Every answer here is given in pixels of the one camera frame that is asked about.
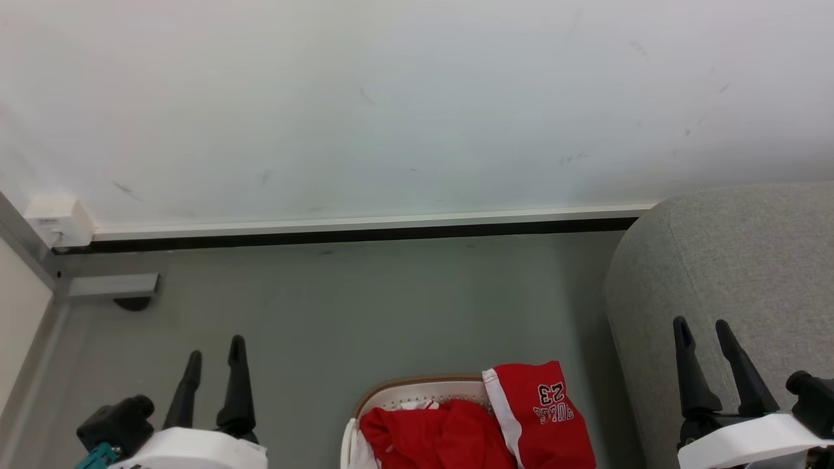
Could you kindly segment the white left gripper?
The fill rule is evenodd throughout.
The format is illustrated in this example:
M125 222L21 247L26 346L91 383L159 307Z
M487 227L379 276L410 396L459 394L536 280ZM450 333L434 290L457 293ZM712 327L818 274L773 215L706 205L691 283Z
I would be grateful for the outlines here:
M154 433L133 457L110 468L267 468L267 448L254 434L257 425L246 341L234 335L227 365L229 380L216 430L192 428L195 395L201 383L202 353L195 350L178 383L163 431Z

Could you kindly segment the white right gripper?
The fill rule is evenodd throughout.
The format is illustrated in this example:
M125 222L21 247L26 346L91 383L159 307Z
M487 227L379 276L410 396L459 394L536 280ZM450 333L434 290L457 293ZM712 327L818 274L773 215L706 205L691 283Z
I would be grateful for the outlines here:
M684 317L676 317L672 326L682 416L693 419L721 412L720 398L710 389L697 359L690 326ZM756 419L728 425L684 445L677 454L679 467L799 467L808 451L832 448L832 439L820 438L792 414L776 413L781 407L730 325L720 319L715 329L722 354L732 368L740 399L738 415Z

